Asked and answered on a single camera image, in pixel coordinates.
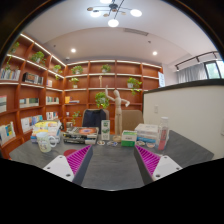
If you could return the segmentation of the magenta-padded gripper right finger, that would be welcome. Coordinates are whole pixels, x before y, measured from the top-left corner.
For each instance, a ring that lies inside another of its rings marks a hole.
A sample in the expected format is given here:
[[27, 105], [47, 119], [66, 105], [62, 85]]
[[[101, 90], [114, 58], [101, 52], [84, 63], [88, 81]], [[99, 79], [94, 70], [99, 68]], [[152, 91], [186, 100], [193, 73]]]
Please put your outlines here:
[[182, 169], [168, 155], [160, 156], [138, 145], [135, 146], [134, 156], [145, 185]]

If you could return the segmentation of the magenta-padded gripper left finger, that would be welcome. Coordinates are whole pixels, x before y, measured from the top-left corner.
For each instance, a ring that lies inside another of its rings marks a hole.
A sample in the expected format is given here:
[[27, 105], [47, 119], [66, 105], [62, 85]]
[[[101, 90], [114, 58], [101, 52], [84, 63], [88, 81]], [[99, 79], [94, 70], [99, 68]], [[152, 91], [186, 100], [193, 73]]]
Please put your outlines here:
[[68, 156], [57, 156], [44, 167], [44, 170], [67, 181], [81, 185], [92, 155], [93, 147], [87, 145]]

